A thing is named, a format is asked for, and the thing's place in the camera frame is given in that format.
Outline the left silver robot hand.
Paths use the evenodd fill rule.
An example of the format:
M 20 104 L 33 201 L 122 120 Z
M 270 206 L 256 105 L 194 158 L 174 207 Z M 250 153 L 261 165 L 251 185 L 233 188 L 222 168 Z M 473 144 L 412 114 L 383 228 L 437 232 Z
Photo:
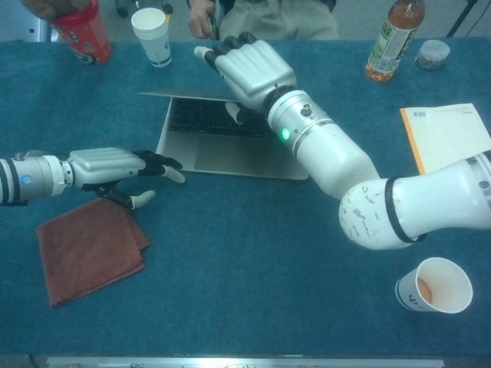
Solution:
M 146 205 L 156 193 L 148 190 L 131 196 L 117 188 L 120 181 L 138 176 L 161 176 L 179 184 L 186 182 L 181 163 L 150 150 L 129 151 L 117 147 L 75 150 L 67 162 L 75 187 L 96 192 L 99 197 L 125 209 Z

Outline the person's bare hand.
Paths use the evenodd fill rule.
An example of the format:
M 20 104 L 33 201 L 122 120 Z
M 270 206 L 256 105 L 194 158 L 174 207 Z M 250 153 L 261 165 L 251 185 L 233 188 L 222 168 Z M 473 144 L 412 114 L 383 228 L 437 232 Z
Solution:
M 212 25 L 209 16 L 215 11 L 213 1 L 189 0 L 189 28 L 198 39 L 213 39 Z

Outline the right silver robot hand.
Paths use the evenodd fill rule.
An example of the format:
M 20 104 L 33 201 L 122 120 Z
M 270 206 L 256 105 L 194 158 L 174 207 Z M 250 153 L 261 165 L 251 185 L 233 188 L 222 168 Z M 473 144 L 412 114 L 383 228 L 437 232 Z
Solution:
M 248 31 L 228 36 L 213 48 L 197 46 L 193 53 L 233 92 L 236 102 L 227 103 L 226 110 L 240 125 L 266 115 L 275 97 L 298 86 L 291 66 L 268 42 Z

